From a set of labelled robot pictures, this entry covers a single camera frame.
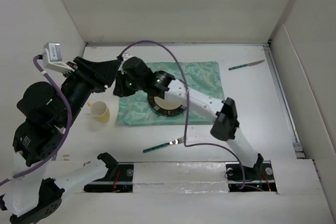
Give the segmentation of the green patterned cloth placemat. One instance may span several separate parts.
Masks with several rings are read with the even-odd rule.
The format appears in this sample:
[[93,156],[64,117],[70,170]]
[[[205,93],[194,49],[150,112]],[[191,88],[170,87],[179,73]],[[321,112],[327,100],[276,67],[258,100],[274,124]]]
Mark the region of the green patterned cloth placemat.
[[[181,62],[188,85],[206,95],[223,99],[224,93],[218,62]],[[150,107],[147,94],[138,91],[119,99],[116,124],[119,126],[183,125],[185,112],[176,116],[160,115]]]

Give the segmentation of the dark round plate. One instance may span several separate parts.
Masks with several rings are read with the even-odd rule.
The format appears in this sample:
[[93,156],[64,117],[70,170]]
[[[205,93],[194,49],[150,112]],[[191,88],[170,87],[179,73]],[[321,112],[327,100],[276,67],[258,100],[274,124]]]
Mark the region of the dark round plate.
[[178,116],[185,111],[185,106],[178,102],[164,100],[149,94],[147,95],[147,101],[153,112],[162,116]]

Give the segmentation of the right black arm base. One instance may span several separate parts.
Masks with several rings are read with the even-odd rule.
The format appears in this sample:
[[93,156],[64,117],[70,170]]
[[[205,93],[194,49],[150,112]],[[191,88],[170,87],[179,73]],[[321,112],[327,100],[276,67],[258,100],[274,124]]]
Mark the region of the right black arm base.
[[255,173],[250,168],[245,168],[245,185],[240,164],[238,162],[227,162],[224,176],[228,181],[228,190],[233,192],[277,192],[273,168],[270,161],[263,162],[261,170]]

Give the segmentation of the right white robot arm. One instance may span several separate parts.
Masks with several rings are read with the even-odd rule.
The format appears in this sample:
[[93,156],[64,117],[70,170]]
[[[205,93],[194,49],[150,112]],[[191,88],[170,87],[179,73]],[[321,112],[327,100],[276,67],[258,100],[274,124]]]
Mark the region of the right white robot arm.
[[143,91],[152,97],[177,102],[188,110],[205,116],[211,123],[211,136],[225,142],[237,155],[247,178],[254,179],[261,174],[262,155],[253,149],[240,133],[235,101],[231,98],[217,99],[194,90],[165,71],[153,72],[140,58],[123,54],[117,57],[121,67],[116,75],[113,94],[127,97]]

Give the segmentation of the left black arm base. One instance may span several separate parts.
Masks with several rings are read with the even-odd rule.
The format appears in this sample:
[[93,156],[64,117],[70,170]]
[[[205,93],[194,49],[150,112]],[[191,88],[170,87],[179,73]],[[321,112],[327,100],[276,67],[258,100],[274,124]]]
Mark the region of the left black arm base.
[[121,163],[113,177],[97,179],[85,185],[83,190],[87,193],[132,193],[133,174],[133,163]]

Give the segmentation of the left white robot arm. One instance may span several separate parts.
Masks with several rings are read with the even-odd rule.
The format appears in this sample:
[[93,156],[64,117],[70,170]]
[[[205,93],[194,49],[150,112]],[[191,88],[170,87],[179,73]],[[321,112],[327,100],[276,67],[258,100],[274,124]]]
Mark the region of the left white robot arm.
[[40,69],[45,81],[30,85],[17,103],[26,119],[14,134],[13,176],[6,180],[9,191],[1,195],[1,210],[11,212],[11,223],[37,223],[53,214],[69,192],[97,179],[116,178],[119,164],[108,153],[59,179],[44,173],[90,95],[111,87],[120,65],[119,59],[77,57],[66,64],[61,85]]

